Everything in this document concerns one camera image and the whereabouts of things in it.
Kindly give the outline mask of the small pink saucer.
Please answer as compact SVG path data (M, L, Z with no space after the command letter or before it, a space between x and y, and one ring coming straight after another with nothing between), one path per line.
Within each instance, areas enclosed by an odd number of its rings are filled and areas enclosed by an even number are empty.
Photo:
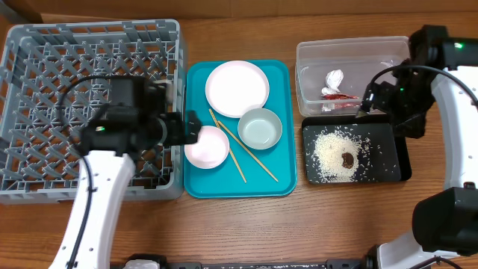
M184 147L187 160L200 169L212 169L222 164L229 155L229 139L215 126L203 126L198 141Z

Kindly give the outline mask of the grey bowl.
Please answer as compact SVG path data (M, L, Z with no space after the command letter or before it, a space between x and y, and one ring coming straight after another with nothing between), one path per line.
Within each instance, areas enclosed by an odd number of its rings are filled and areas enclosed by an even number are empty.
M269 149L275 146L282 136L282 122L271 110L254 108L239 119L238 134L250 148Z

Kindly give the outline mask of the red snack wrapper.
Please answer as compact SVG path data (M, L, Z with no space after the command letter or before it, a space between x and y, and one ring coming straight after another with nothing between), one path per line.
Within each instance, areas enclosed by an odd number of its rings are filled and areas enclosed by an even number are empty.
M360 101L357 96L351 96L344 93L332 93L323 96L325 100L339 100L339 102L326 102L322 105L322 111L333 111L342 108L357 108Z

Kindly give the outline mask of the rice and food scraps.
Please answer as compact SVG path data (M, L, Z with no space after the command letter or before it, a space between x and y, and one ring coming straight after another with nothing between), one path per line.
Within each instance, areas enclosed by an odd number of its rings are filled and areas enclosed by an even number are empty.
M306 172L312 184L368 181L371 176L371 140L351 129L309 130Z

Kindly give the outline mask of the white tissue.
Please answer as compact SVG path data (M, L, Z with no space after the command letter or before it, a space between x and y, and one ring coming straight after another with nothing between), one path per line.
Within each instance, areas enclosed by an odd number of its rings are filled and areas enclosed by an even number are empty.
M340 69L333 70L326 75L326 86L321 90L323 96L340 93L340 86L344 74Z

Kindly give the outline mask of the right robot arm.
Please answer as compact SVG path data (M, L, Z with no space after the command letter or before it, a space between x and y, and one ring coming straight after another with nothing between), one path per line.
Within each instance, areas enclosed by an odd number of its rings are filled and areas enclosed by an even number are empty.
M412 229L370 250L363 268L427 268L477 253L477 40L425 25L409 39L410 57L387 68L395 84L368 76L356 115L308 117L306 123L384 123L389 138L423 137L438 105L446 149L444 190L420 201Z

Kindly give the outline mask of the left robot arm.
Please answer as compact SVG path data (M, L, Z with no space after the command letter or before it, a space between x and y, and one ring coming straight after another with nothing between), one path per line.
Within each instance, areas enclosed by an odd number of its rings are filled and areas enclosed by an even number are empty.
M171 81L107 75L111 100L103 104L72 146L80 155L77 194L52 268L108 268L125 191L137 160L154 146L195 143L179 112L169 112Z

